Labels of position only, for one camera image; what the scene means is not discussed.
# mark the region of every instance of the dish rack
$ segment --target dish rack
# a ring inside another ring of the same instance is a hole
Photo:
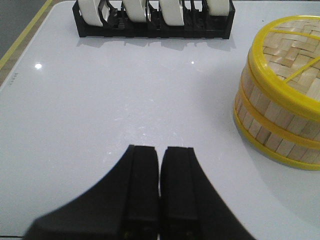
[[[206,0],[201,0],[202,10],[196,9],[195,0],[181,0],[184,26],[167,25],[164,21],[161,7],[152,7],[149,0],[145,1],[146,22],[132,22],[121,4],[120,10],[115,8],[109,0],[100,0],[97,11],[102,26],[93,26],[85,22],[82,17],[78,0],[72,7],[74,20],[79,37],[147,37],[147,38],[186,38],[186,39],[229,39],[236,9],[229,0],[228,16],[212,16]],[[102,8],[107,5],[109,16],[103,18]]]

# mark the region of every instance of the woven bamboo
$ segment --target woven bamboo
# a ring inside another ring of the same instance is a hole
[[[234,114],[249,140],[274,159],[320,170],[320,17],[282,18],[257,34]]]

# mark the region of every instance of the yellow line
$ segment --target yellow line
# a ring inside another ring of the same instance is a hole
[[[255,109],[254,106],[252,106],[251,102],[248,100],[245,91],[243,89],[243,78],[240,80],[239,84],[239,97],[242,100],[243,105],[245,106],[246,110],[253,116],[253,118],[261,124],[264,128],[269,130],[269,132],[272,132],[274,134],[277,134],[283,139],[286,139],[294,144],[298,144],[300,146],[303,146],[305,148],[310,149],[316,149],[320,150],[320,142],[315,141],[309,138],[304,138],[302,136],[296,135],[290,131],[287,131],[286,129],[283,129],[282,127],[279,127],[272,121],[270,121],[268,118],[263,116],[258,110]]]
[[[306,65],[304,65],[300,69],[298,69],[295,73],[293,73],[292,75],[288,76],[285,79],[284,82],[288,83],[290,80],[294,79],[296,76],[301,74],[304,70],[306,70],[307,68],[311,67],[313,64],[316,64],[319,60],[320,60],[320,56],[318,56],[315,59],[313,59],[312,61],[308,62]]]
[[[320,36],[311,35],[309,33],[304,33],[304,32],[285,31],[285,30],[276,30],[276,29],[271,29],[270,32],[280,33],[280,34],[293,34],[293,35],[299,35],[299,36],[304,36],[311,39],[320,40]]]
[[[263,153],[267,154],[271,159],[276,160],[282,164],[291,166],[293,168],[298,168],[298,169],[304,169],[304,170],[311,170],[311,171],[320,171],[320,165],[319,164],[311,164],[311,163],[306,163],[298,160],[293,160],[288,157],[282,156],[279,153],[270,150],[266,146],[262,145],[260,142],[258,142],[242,125],[236,111],[235,105],[233,105],[233,116],[235,120],[235,124],[240,129],[240,132],[260,151]]]
[[[4,54],[4,56],[0,59],[0,70],[3,68],[3,66],[6,64],[6,62],[9,60],[11,55],[14,53],[14,51],[17,49],[17,47],[21,44],[21,42],[25,39],[27,34],[30,32],[32,27],[35,25],[35,23],[39,20],[41,15],[45,12],[45,10],[48,8],[48,6],[51,4],[52,0],[47,0],[44,5],[40,8],[40,10],[36,13],[36,15],[33,17],[33,19],[29,22],[29,24],[25,27],[25,29],[22,31],[22,33],[18,36],[18,38],[14,41],[14,43],[11,45],[8,51]]]

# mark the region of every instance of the gray floor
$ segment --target gray floor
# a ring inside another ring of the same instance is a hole
[[[0,59],[45,2],[46,0],[0,0]]]

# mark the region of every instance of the white table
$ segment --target white table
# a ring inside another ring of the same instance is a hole
[[[320,2],[235,1],[229,40],[79,38],[73,4],[52,9],[0,89],[0,236],[22,236],[134,144],[155,146],[160,163],[167,146],[194,147],[258,240],[319,239],[320,172],[256,151],[232,109],[257,31]]]

